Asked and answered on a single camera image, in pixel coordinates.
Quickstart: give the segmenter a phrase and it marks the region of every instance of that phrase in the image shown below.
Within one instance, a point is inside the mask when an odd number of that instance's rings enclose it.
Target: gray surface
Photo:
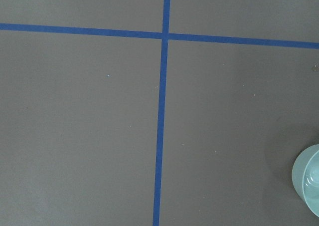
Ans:
[[[0,225],[151,225],[160,41],[0,38]]]
[[[319,41],[318,0],[171,0],[170,31]]]
[[[0,22],[161,31],[163,0],[0,0]]]
[[[172,41],[160,224],[316,226],[291,183],[319,143],[318,51]]]

